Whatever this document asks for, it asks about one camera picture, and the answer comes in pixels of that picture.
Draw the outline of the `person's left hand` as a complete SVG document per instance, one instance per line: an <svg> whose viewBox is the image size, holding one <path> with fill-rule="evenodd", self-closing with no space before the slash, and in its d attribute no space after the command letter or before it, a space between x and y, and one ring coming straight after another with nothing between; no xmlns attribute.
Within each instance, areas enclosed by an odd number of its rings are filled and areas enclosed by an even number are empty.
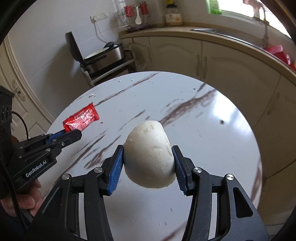
<svg viewBox="0 0 296 241"><path fill-rule="evenodd" d="M31 216L35 216L43 203L40 188L42 187L38 179L32 182L31 189L28 194L17 195L18 205L20 209L29 210ZM16 212L13 207L12 199L7 196L1 200L1 206L5 212L16 217Z"/></svg>

